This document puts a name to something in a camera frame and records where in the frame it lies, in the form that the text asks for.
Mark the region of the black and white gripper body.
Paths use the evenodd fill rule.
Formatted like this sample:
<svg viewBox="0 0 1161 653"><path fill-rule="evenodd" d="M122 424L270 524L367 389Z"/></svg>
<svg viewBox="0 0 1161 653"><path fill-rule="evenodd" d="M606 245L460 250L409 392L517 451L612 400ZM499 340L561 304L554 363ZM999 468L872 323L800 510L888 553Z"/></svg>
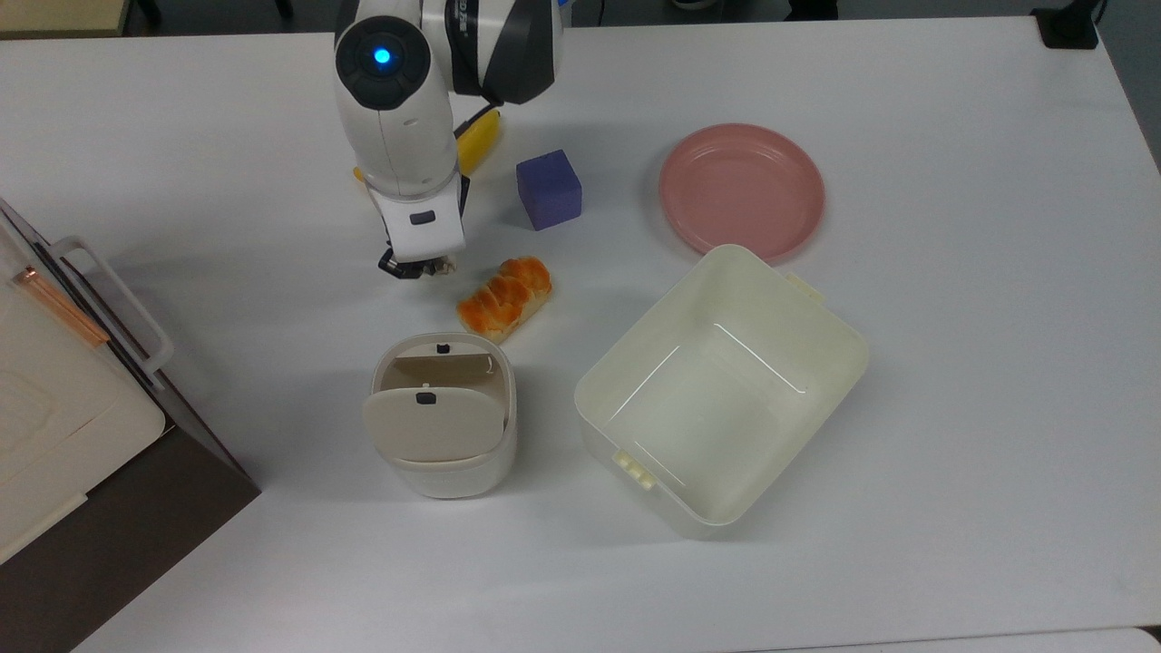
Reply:
<svg viewBox="0 0 1161 653"><path fill-rule="evenodd" d="M377 207L396 265L433 261L455 256L467 247L462 227L464 177L453 172L442 189L419 198L389 198L385 191L366 186Z"/></svg>

